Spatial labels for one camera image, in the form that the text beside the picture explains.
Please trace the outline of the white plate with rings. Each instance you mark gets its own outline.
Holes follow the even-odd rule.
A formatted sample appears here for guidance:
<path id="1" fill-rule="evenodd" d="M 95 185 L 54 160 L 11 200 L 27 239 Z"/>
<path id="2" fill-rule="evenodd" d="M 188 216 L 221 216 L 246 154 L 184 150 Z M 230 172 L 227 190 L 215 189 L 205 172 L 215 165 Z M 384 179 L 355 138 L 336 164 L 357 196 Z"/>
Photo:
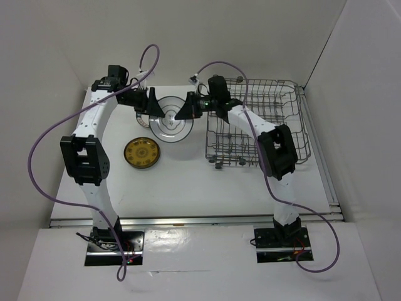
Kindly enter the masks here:
<path id="1" fill-rule="evenodd" d="M 178 120 L 176 115 L 185 101 L 176 96 L 166 96 L 159 100 L 165 117 L 150 116 L 149 126 L 153 135 L 166 143 L 177 143 L 184 140 L 192 131 L 193 120 Z"/>

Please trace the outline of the yellow patterned plate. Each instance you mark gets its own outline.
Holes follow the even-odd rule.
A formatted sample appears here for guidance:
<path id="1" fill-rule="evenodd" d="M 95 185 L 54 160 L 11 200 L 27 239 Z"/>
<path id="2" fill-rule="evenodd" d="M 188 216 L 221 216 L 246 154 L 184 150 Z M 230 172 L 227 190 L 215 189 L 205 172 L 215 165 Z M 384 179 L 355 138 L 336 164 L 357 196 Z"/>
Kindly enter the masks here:
<path id="1" fill-rule="evenodd" d="M 160 159 L 160 155 L 160 146 L 148 137 L 132 139 L 123 150 L 126 162 L 136 169 L 148 169 L 154 166 Z"/>

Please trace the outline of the white plate blue rim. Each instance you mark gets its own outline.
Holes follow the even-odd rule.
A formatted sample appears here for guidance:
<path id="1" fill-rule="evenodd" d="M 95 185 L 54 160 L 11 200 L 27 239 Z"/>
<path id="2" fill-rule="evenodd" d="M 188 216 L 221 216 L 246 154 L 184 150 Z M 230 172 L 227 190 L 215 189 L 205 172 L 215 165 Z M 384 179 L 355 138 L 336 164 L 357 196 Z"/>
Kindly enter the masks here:
<path id="1" fill-rule="evenodd" d="M 145 129 L 149 129 L 150 128 L 149 116 L 148 115 L 136 113 L 135 114 L 135 118 L 136 118 L 137 123 L 141 127 L 145 128 Z"/>

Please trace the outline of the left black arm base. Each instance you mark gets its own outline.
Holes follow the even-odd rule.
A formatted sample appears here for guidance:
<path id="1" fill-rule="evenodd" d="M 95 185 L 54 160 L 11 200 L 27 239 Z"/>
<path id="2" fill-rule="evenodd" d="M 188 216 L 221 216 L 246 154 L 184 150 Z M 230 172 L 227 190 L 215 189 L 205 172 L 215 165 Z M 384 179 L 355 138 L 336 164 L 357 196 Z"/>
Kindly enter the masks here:
<path id="1" fill-rule="evenodd" d="M 114 237 L 112 237 L 112 240 L 101 240 L 100 238 L 95 238 L 92 232 L 89 235 L 76 232 L 76 235 L 87 243 L 86 267 L 107 267 L 122 264 L 122 256 Z M 140 266 L 143 264 L 144 238 L 144 231 L 122 232 L 121 245 L 128 266 Z"/>

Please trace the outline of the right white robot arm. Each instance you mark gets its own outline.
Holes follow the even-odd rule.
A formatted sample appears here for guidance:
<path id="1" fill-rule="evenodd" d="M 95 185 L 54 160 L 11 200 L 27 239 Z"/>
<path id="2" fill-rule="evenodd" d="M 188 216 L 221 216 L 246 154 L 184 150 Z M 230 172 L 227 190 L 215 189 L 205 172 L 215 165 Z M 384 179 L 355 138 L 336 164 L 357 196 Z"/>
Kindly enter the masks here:
<path id="1" fill-rule="evenodd" d="M 222 76 L 208 79 L 208 87 L 206 96 L 189 92 L 175 119 L 193 120 L 200 118 L 204 112 L 214 112 L 227 124 L 253 139 L 267 190 L 275 201 L 273 238 L 281 246 L 289 245 L 301 229 L 292 188 L 298 155 L 289 127 L 264 120 L 247 108 L 245 101 L 231 97 Z"/>

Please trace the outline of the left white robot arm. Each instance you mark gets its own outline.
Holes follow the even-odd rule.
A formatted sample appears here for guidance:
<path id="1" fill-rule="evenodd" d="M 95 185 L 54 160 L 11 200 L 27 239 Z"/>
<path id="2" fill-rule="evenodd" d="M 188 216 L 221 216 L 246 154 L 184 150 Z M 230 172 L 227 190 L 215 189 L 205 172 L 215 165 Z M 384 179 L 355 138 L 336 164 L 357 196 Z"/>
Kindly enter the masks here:
<path id="1" fill-rule="evenodd" d="M 155 89 L 128 86 L 128 70 L 120 65 L 110 65 L 107 76 L 91 86 L 91 103 L 109 97 L 83 115 L 81 123 L 70 136 L 60 140 L 61 152 L 68 175 L 83 191 L 92 211 L 93 234 L 109 250 L 123 245 L 123 233 L 118 214 L 113 209 L 106 178 L 110 160 L 102 146 L 108 120 L 118 104 L 133 107 L 144 115 L 165 117 L 155 96 Z"/>

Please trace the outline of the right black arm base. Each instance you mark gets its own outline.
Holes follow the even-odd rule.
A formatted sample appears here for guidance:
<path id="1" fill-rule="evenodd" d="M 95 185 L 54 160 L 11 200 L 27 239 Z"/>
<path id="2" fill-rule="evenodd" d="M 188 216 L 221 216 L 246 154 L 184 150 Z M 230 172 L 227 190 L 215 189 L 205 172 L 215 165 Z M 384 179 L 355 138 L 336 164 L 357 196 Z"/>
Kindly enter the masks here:
<path id="1" fill-rule="evenodd" d="M 258 263 L 313 261 L 313 252 L 306 227 L 287 240 L 280 240 L 274 228 L 255 228 L 250 244 L 256 249 Z"/>

